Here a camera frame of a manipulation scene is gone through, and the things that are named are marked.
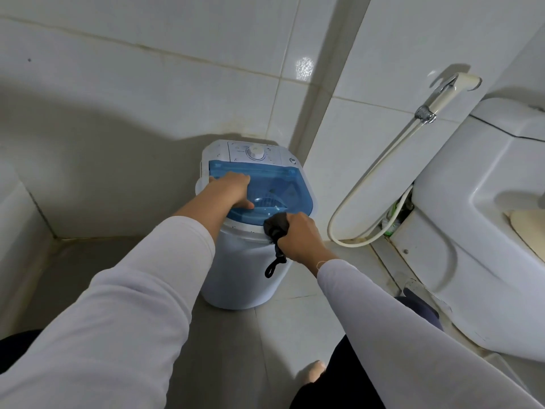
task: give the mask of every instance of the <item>bare foot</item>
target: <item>bare foot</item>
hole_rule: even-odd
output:
[[[305,384],[316,382],[318,378],[320,377],[320,375],[324,372],[324,370],[325,370],[324,362],[321,360],[315,361],[312,364],[309,370],[309,373],[307,374],[307,377],[305,379]]]

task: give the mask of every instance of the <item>white sleeve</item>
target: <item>white sleeve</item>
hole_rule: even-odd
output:
[[[163,221],[0,376],[0,407],[163,408],[214,249],[199,222]]]
[[[318,283],[386,409],[542,408],[346,261],[322,265]]]

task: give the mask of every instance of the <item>white toilet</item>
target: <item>white toilet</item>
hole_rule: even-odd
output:
[[[392,237],[468,338],[543,362],[545,262],[505,213],[545,208],[544,193],[545,113],[487,99],[419,175]]]

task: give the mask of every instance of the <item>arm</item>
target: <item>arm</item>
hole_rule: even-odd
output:
[[[214,239],[233,205],[249,207],[249,180],[213,181],[98,273],[0,376],[0,407],[164,407]]]
[[[289,215],[288,220],[290,229],[279,247],[317,275],[386,408],[542,407],[358,269],[335,259],[306,215]]]

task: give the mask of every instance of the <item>white knob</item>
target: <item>white knob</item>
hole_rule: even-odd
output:
[[[246,152],[250,158],[256,161],[259,161],[265,157],[265,149],[263,149],[263,146],[252,145],[246,150]]]

